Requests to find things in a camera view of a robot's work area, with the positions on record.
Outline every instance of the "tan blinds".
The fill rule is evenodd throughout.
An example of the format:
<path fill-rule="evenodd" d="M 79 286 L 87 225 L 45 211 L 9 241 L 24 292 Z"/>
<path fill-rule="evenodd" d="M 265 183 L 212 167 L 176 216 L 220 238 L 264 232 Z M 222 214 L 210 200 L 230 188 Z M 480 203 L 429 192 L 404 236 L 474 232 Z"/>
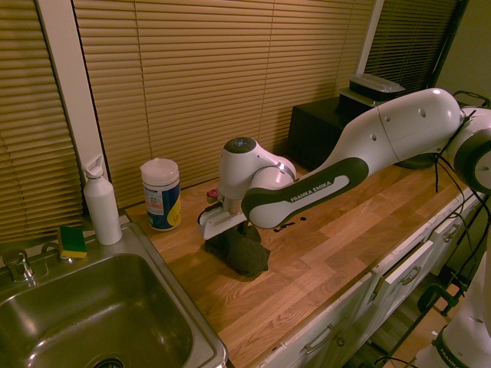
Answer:
<path fill-rule="evenodd" d="M 81 224 L 71 135 L 34 0 L 0 0 L 0 243 Z"/>
<path fill-rule="evenodd" d="M 292 107 L 355 72 L 372 0 L 74 0 L 120 206 L 139 167 L 177 161 L 181 186 L 218 176 L 225 142 L 284 153 Z"/>
<path fill-rule="evenodd" d="M 292 107 L 338 95 L 354 74 L 371 0 L 276 0 L 259 142 L 285 152 Z"/>
<path fill-rule="evenodd" d="M 385 0 L 365 73 L 427 87 L 458 0 Z"/>

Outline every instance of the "wooden countertop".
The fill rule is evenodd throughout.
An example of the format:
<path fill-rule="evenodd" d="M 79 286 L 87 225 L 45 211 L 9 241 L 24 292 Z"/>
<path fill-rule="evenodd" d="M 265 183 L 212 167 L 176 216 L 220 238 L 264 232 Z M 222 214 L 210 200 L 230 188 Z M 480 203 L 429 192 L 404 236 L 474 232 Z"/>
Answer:
<path fill-rule="evenodd" d="M 435 193 L 433 168 L 387 167 L 288 221 L 294 225 L 260 229 L 271 250 L 269 271 L 252 280 L 203 249 L 196 220 L 209 205 L 206 192 L 217 186 L 213 180 L 183 190 L 183 220 L 171 232 L 148 225 L 144 204 L 127 214 L 222 338 L 236 368 L 260 363 L 459 193 L 443 170 Z"/>

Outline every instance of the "yellow sponge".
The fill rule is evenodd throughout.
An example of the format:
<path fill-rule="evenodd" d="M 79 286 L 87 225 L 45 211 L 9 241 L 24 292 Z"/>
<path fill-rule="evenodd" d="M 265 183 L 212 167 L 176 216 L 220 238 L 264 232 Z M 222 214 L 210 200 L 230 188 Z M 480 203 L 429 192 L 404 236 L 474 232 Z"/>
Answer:
<path fill-rule="evenodd" d="M 87 254 L 84 233 L 81 228 L 60 226 L 58 229 L 60 256 L 63 258 L 84 258 Z"/>

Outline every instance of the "dark green cloth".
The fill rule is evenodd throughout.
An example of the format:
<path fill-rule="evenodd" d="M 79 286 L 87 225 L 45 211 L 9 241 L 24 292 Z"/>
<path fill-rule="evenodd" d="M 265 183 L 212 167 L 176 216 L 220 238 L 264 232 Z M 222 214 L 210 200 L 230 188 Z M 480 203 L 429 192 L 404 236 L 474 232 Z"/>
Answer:
<path fill-rule="evenodd" d="M 269 251 L 254 226 L 240 224 L 205 241 L 205 250 L 224 260 L 238 274 L 256 278 L 268 270 Z"/>

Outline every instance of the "franka emika robot arm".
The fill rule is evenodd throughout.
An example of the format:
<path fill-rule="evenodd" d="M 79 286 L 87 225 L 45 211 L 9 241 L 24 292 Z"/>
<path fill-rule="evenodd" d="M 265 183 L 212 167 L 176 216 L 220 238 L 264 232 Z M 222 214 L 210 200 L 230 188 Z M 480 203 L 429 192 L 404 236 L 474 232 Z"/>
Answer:
<path fill-rule="evenodd" d="M 441 89 L 399 97 L 355 118 L 326 161 L 300 179 L 287 159 L 250 138 L 235 138 L 222 150 L 218 202 L 199 216 L 199 232 L 209 239 L 246 220 L 260 228 L 274 228 L 347 192 L 384 167 L 442 151 L 464 183 L 491 194 L 491 110 L 460 109 Z M 443 331 L 448 349 L 472 368 L 491 367 L 489 241 L 487 254 L 490 267 L 483 258 L 460 308 L 463 312 Z M 417 364 L 419 368 L 458 366 L 448 363 L 455 356 L 428 347 L 418 353 Z"/>

